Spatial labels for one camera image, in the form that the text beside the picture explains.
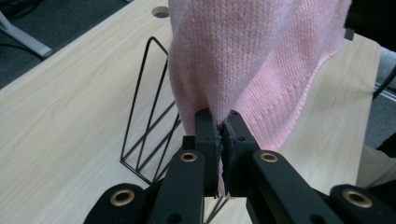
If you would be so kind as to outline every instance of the metal magazine rack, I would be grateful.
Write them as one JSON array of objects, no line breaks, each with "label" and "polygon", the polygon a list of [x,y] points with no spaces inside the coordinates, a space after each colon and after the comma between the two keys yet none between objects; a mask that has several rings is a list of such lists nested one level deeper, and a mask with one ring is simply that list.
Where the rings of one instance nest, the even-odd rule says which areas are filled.
[{"label": "metal magazine rack", "polygon": [[[151,60],[149,55],[152,51],[157,54]],[[120,162],[149,185],[165,176],[172,156],[181,150],[184,135],[170,83],[168,78],[165,78],[167,55],[167,50],[157,38],[152,36],[148,39],[120,155]],[[150,70],[150,65],[157,63],[163,63],[163,69]],[[147,79],[146,84],[149,83],[153,89],[146,87],[149,92],[142,93],[140,85],[145,79]],[[151,94],[152,101],[148,102],[147,98],[144,98],[140,99],[139,104],[139,96],[145,93]],[[140,124],[139,127],[145,126],[145,130],[134,129],[135,123]],[[219,197],[205,223],[209,223],[226,203],[227,199]]]}]

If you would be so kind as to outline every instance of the gray carpet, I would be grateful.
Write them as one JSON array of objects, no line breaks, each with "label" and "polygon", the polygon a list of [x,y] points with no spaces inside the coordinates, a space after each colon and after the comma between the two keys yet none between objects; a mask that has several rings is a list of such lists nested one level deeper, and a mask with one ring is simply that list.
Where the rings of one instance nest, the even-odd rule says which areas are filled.
[{"label": "gray carpet", "polygon": [[[123,0],[44,0],[11,23],[58,51],[128,3]],[[21,46],[0,32],[0,44]],[[0,46],[0,89],[41,61],[29,52]]]}]

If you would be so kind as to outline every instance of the wooden desk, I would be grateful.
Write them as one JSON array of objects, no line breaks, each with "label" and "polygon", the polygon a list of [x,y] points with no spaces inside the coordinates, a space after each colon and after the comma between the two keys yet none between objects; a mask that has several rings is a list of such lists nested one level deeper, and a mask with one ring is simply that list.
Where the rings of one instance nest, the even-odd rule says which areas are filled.
[{"label": "wooden desk", "polygon": [[[0,223],[81,223],[109,187],[146,186],[119,156],[146,41],[169,48],[169,19],[151,15],[166,4],[132,2],[0,91]],[[368,39],[346,40],[281,149],[324,192],[356,180],[379,52]],[[229,209],[220,223],[248,222]]]}]

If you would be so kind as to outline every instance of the screw hole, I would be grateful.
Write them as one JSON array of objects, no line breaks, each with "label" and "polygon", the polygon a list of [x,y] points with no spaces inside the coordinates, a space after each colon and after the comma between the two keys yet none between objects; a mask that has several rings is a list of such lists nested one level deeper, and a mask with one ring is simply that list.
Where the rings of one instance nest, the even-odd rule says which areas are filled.
[{"label": "screw hole", "polygon": [[134,200],[134,192],[130,189],[120,189],[113,193],[110,202],[117,207],[124,206]]},{"label": "screw hole", "polygon": [[195,155],[194,153],[186,152],[181,154],[180,158],[182,161],[186,161],[186,162],[196,161],[197,155]]},{"label": "screw hole", "polygon": [[168,215],[166,218],[166,222],[169,224],[176,224],[180,223],[181,221],[181,216],[178,213],[172,213],[171,215]]},{"label": "screw hole", "polygon": [[277,161],[276,155],[267,153],[267,152],[262,153],[261,158],[263,161],[268,161],[268,162],[276,162]]},{"label": "screw hole", "polygon": [[155,7],[151,10],[151,14],[159,19],[164,19],[169,17],[169,8],[168,7]]},{"label": "screw hole", "polygon": [[314,223],[314,224],[325,224],[326,223],[326,221],[324,220],[323,217],[315,215],[315,214],[311,215],[309,217],[309,220],[311,221],[311,223]]},{"label": "screw hole", "polygon": [[355,190],[346,189],[343,191],[343,196],[347,201],[358,207],[369,208],[373,206],[373,202],[367,196]]}]

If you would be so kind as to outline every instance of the pink sweater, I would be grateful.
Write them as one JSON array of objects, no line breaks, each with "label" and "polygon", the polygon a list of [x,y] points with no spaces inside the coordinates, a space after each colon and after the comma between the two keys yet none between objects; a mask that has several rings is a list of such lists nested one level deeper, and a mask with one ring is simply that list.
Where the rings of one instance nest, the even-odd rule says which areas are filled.
[{"label": "pink sweater", "polygon": [[241,113],[262,149],[278,150],[315,73],[343,44],[350,0],[170,0],[169,71],[187,134],[209,107]]}]

